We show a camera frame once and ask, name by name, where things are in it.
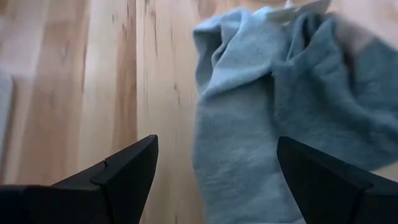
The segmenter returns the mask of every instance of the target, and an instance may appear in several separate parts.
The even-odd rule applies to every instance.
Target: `black plastic piece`
[[[307,224],[398,223],[398,183],[288,137],[277,157]]]
[[[139,223],[157,155],[152,135],[53,186],[1,185],[0,223]]]

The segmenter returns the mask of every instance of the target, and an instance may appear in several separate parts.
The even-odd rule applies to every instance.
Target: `gray object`
[[[374,39],[352,57],[336,18],[282,26],[231,11],[194,30],[193,166],[209,224],[304,223],[276,157],[289,136],[366,170],[398,155],[398,56]]]
[[[0,72],[0,167],[2,166],[4,145],[7,137],[7,125],[12,100],[12,79]]]

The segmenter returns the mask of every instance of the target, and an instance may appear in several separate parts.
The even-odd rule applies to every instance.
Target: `microfiber cloth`
[[[12,79],[0,72],[0,167],[3,161],[4,143],[6,142],[7,124],[11,109]]]
[[[303,13],[284,25],[236,9],[194,30],[193,168],[209,224],[305,223],[279,136],[366,170],[397,160],[397,52],[353,41],[338,21]]]

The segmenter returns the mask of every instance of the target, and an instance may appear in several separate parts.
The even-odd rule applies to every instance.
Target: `wooden floor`
[[[16,84],[2,182],[52,184],[158,134],[159,163],[142,223],[204,223],[190,162],[197,100],[192,29],[231,8],[264,5],[0,0],[0,69]],[[397,1],[335,0],[331,8],[398,47]]]

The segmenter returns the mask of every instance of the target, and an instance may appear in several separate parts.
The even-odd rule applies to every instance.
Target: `blue towel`
[[[398,56],[380,40],[348,57],[336,17],[289,25],[268,10],[200,24],[193,167],[209,224],[305,223],[276,157],[289,136],[366,170],[398,155]]]

